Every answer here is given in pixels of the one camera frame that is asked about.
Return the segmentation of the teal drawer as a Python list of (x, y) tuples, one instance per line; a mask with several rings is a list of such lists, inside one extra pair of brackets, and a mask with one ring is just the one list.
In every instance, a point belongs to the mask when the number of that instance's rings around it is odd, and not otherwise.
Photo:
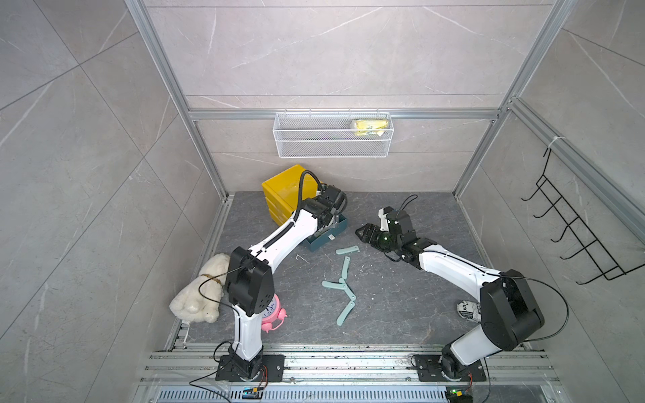
[(338, 225), (335, 228), (330, 228), (320, 235), (312, 235), (306, 238), (302, 244), (305, 245), (311, 252), (319, 250), (327, 243), (335, 240), (348, 226), (347, 218), (344, 214), (339, 215)]

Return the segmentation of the yellow drawer cabinet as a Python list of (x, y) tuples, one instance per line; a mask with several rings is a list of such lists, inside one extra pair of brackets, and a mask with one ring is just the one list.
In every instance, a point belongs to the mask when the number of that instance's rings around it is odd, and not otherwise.
[(270, 217), (282, 226), (297, 208), (299, 180), (305, 169), (300, 165), (282, 171), (262, 183)]

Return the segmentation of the mint knife vertical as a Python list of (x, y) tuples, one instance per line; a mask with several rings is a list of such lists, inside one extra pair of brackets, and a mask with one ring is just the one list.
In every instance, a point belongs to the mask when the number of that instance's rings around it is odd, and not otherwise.
[(350, 262), (351, 262), (351, 258), (349, 256), (345, 256), (343, 266), (342, 266), (342, 271), (341, 271), (341, 278), (343, 280), (348, 279)]

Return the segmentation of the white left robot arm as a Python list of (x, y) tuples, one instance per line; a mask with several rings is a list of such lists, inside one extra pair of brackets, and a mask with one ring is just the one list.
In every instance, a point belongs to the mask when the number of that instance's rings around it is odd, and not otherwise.
[(253, 379), (262, 364), (262, 312), (275, 295), (273, 275), (302, 241), (327, 233), (339, 221), (347, 196), (339, 188), (321, 184), (317, 194), (301, 198), (292, 216), (256, 245), (236, 248), (230, 255), (224, 290), (236, 315), (235, 334), (228, 349), (240, 377)]

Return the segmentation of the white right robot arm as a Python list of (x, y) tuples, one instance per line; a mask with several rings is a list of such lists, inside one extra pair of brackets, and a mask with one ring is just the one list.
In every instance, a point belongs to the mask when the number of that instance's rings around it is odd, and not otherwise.
[(479, 324), (442, 349), (439, 363), (446, 379), (459, 380), (480, 359), (515, 349), (545, 323), (527, 278), (516, 270), (477, 265), (393, 221), (386, 229), (367, 223), (355, 234), (385, 255), (395, 254), (396, 261), (449, 281), (480, 304)]

